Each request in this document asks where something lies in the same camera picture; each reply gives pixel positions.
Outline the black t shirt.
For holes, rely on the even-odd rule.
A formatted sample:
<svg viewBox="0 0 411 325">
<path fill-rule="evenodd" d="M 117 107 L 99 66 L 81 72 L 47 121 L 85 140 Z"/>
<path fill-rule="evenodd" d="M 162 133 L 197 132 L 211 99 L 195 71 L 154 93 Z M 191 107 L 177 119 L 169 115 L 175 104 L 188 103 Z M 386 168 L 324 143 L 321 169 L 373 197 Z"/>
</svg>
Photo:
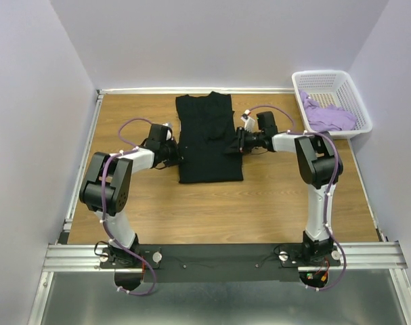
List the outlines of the black t shirt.
<svg viewBox="0 0 411 325">
<path fill-rule="evenodd" d="M 232 97 L 217 92 L 175 99 L 180 121 L 182 184 L 242 181 L 242 156 L 231 152 L 236 140 Z"/>
</svg>

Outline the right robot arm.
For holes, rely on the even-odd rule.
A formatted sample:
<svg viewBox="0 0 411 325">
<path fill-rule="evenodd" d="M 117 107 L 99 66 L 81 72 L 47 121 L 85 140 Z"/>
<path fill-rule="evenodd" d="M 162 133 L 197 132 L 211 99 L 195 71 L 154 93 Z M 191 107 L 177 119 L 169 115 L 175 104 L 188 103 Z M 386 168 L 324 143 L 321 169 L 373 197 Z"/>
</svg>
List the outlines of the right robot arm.
<svg viewBox="0 0 411 325">
<path fill-rule="evenodd" d="M 251 110 L 241 116 L 244 123 L 227 153 L 249 154 L 254 148 L 268 152 L 291 152 L 297 157 L 301 179 L 307 185 L 308 214 L 301 244 L 287 248 L 283 255 L 295 254 L 295 259 L 315 265 L 334 251 L 332 232 L 332 200 L 343 163 L 333 139 L 327 132 L 279 132 L 274 114 L 260 112 L 251 117 Z"/>
</svg>

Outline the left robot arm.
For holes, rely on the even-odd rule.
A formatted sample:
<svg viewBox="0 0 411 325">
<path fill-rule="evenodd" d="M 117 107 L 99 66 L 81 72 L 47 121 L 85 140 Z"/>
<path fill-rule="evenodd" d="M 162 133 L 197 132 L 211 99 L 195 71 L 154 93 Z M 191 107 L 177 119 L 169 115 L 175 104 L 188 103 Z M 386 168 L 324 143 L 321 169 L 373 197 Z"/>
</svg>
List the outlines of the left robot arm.
<svg viewBox="0 0 411 325">
<path fill-rule="evenodd" d="M 102 263 L 138 267 L 141 260 L 138 236 L 129 225 L 125 206 L 133 174 L 178 165 L 181 154 L 171 126 L 152 124 L 139 146 L 114 154 L 96 152 L 91 157 L 79 191 L 79 200 L 94 212 L 107 236 L 108 247 L 99 254 Z"/>
</svg>

